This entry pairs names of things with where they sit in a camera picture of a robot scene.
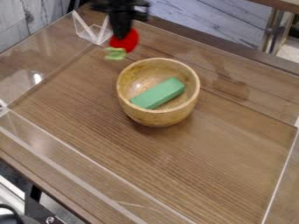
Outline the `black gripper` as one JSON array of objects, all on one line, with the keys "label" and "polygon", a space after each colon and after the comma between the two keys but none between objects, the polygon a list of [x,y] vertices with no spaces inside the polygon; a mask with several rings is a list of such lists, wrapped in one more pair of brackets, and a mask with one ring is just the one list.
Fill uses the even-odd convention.
[{"label": "black gripper", "polygon": [[91,0],[91,9],[109,14],[114,35],[118,39],[123,39],[130,33],[133,20],[149,20],[150,7],[147,0]]}]

